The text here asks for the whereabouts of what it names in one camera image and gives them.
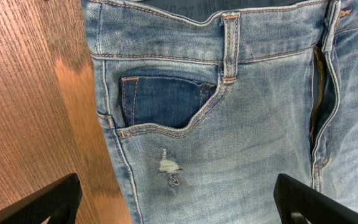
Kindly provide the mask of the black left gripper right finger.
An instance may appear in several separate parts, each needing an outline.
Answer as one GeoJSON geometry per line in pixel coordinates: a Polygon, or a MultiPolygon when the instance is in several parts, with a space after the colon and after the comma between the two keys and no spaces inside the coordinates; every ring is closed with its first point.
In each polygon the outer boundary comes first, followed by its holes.
{"type": "Polygon", "coordinates": [[[286,174],[273,192],[282,224],[358,224],[358,213],[286,174]]]}

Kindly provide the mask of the light blue denim jeans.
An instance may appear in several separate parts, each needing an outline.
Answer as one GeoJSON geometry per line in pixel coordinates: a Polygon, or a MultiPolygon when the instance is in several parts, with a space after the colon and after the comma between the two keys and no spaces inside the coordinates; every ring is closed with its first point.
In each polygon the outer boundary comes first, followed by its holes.
{"type": "Polygon", "coordinates": [[[284,173],[358,213],[358,1],[83,1],[134,223],[279,223],[284,173]]]}

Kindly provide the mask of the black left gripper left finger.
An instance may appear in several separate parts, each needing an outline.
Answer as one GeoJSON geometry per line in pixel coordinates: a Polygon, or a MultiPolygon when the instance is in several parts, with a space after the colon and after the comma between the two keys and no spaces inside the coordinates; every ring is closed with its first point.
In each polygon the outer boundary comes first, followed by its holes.
{"type": "Polygon", "coordinates": [[[81,198],[81,182],[71,173],[0,210],[0,224],[75,224],[81,198]]]}

